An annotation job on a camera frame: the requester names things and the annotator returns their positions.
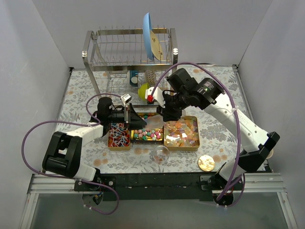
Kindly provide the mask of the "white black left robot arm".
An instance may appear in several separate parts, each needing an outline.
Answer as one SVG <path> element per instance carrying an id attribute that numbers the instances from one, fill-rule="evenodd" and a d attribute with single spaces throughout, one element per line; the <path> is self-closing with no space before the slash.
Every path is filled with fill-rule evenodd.
<path id="1" fill-rule="evenodd" d="M 111 98 L 102 97 L 98 101 L 97 111 L 85 127 L 66 133 L 57 131 L 52 135 L 42 168 L 65 177 L 85 180 L 89 190 L 98 190 L 102 184 L 98 176 L 100 172 L 81 163 L 81 151 L 86 144 L 105 136 L 114 123 L 124 124 L 129 130 L 141 129 L 147 125 L 132 104 L 116 110 Z"/>

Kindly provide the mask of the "black tin with star candies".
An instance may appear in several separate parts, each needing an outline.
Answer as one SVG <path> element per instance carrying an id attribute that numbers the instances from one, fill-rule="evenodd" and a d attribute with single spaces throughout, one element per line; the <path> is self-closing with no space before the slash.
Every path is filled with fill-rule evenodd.
<path id="1" fill-rule="evenodd" d="M 154 128 L 131 130 L 131 142 L 135 144 L 162 144 L 164 127 L 159 125 L 159 120 L 156 123 L 157 125 Z"/>

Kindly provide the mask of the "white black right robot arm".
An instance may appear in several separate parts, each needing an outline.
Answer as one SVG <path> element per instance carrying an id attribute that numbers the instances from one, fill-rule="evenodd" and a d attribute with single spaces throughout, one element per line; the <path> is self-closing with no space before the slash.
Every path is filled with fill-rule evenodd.
<path id="1" fill-rule="evenodd" d="M 214 76 L 197 82 L 184 69 L 167 77 L 172 90 L 158 86 L 147 90 L 146 99 L 158 103 L 157 113 L 165 122 L 177 121 L 182 110 L 192 106 L 205 111 L 237 138 L 237 155 L 215 175 L 216 185 L 228 190 L 245 172 L 255 172 L 267 159 L 280 139 L 277 132 L 267 132 L 251 121 L 235 105 L 225 86 Z"/>

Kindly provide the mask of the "clear plastic jar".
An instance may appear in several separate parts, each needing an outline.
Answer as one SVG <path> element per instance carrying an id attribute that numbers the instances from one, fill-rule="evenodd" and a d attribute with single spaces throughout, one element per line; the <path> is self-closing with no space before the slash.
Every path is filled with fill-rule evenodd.
<path id="1" fill-rule="evenodd" d="M 151 153 L 153 162 L 157 164 L 165 164 L 167 163 L 170 151 L 165 146 L 157 146 Z"/>

